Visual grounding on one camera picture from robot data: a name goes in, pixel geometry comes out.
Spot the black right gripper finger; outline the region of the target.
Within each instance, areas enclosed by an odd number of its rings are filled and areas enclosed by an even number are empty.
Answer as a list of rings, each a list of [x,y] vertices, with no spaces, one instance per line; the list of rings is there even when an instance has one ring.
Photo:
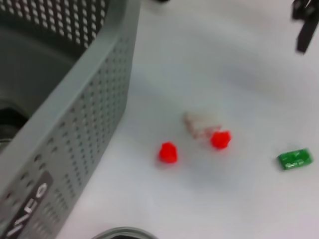
[[[303,22],[296,41],[296,51],[306,53],[319,24],[319,0],[294,0],[291,18]]]

